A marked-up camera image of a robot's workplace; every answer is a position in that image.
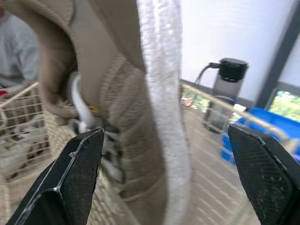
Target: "beige sneaker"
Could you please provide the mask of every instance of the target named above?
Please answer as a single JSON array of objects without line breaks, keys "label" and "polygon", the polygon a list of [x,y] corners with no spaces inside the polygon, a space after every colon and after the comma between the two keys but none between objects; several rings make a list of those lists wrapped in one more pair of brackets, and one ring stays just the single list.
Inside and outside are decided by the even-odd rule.
[{"label": "beige sneaker", "polygon": [[107,131],[103,166],[142,225],[182,224],[190,161],[179,103],[178,0],[0,0],[41,44],[46,108],[63,118],[61,84],[78,66],[80,92]]}]

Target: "water bottle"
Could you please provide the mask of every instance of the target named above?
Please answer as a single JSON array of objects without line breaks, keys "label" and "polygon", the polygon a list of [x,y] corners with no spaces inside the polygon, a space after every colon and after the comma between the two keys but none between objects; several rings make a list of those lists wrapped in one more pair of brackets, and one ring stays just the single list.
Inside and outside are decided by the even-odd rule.
[{"label": "water bottle", "polygon": [[[248,64],[244,61],[230,58],[222,59],[212,95],[233,106],[247,68]],[[211,102],[204,116],[204,126],[213,133],[221,133],[231,115],[232,111]]]}]

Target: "black bottle cap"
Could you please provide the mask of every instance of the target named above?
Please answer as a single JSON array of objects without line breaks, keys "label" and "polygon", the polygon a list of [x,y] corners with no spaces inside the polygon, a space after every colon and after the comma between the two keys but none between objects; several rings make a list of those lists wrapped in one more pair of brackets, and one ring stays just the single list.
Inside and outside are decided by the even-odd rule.
[{"label": "black bottle cap", "polygon": [[237,82],[244,78],[248,63],[242,60],[224,58],[220,61],[219,74],[223,80]]}]

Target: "wicker basket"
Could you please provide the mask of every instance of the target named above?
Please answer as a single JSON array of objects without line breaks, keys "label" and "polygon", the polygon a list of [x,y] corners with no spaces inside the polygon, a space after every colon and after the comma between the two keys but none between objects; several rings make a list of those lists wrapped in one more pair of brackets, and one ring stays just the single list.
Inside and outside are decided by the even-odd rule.
[{"label": "wicker basket", "polygon": [[[242,116],[249,122],[254,122],[266,128],[266,132],[276,133],[282,140],[286,139],[285,134],[276,127],[248,113],[235,110],[232,106],[202,91],[193,89],[188,85],[183,85],[183,87],[193,91],[203,99],[207,99],[215,105],[226,109],[227,112],[234,113],[235,116]],[[12,128],[20,124],[30,123],[30,119],[36,114],[43,115],[43,126],[46,127],[47,132],[45,141],[40,143],[41,147],[44,146],[44,153],[35,156],[39,160],[34,161],[34,166],[27,167],[27,170],[24,169],[26,167],[18,169],[18,173],[10,179],[5,178],[0,172],[0,224],[4,224],[13,214],[14,211],[12,209],[18,206],[18,203],[39,173],[60,154],[65,144],[75,134],[67,126],[58,126],[54,116],[43,109],[38,97],[37,84],[32,85],[1,105],[0,109],[8,117],[10,123],[9,125],[7,123],[5,126],[0,124],[5,135],[11,135]],[[224,131],[221,131],[221,134],[218,135],[209,132],[203,125],[205,123],[206,126],[213,127],[213,125],[210,124],[209,120],[204,121],[204,113],[197,109],[184,108],[183,114],[194,170],[192,186],[194,208],[193,211],[189,212],[190,221],[188,224],[259,224],[241,186],[236,167],[220,157],[220,152],[224,148],[220,137],[222,134],[225,134]],[[230,120],[228,115],[221,114],[221,116]],[[110,182],[101,169],[98,174],[87,224],[138,225],[139,223],[132,212],[113,191]]]},{"label": "wicker basket", "polygon": [[[7,174],[4,175],[0,170],[0,224],[5,224],[38,175],[61,153],[75,134],[68,126],[58,126],[55,117],[44,109],[38,96],[37,83],[2,104],[0,112],[2,136],[15,137],[28,133],[27,130],[19,133],[12,131],[15,131],[16,127],[30,125],[35,115],[39,115],[41,120],[37,121],[38,126],[35,130],[30,130],[34,134],[30,138],[36,138],[38,135],[35,134],[40,133],[39,129],[46,129],[45,141],[38,143],[40,148],[35,148],[34,152],[26,152],[26,157],[23,156],[23,160],[20,160],[25,166],[16,167],[9,179],[6,178]],[[14,140],[14,144],[21,144],[24,140]],[[98,174],[88,224],[138,225],[127,206],[113,192],[101,169]]]}]

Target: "blue object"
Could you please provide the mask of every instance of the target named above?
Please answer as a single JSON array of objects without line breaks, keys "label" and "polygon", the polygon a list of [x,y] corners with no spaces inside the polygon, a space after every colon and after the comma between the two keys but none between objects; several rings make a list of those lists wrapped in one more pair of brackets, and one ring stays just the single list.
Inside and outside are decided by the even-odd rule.
[{"label": "blue object", "polygon": [[[248,113],[283,130],[288,135],[289,138],[298,138],[299,142],[298,142],[297,149],[294,152],[294,158],[300,163],[300,123],[299,122],[296,122],[294,120],[277,115],[275,113],[269,112],[261,108],[252,108],[251,110],[248,111]],[[241,118],[238,120],[238,123],[245,124],[246,121],[247,120],[245,118]],[[265,128],[252,122],[249,123],[248,127],[253,130],[257,130],[261,132],[266,131]],[[273,136],[275,139],[281,142],[281,140],[276,134],[270,133],[269,135]],[[221,152],[221,157],[235,164],[234,159],[232,160],[233,150],[228,136],[223,135],[222,142],[223,142],[224,149]]]}]

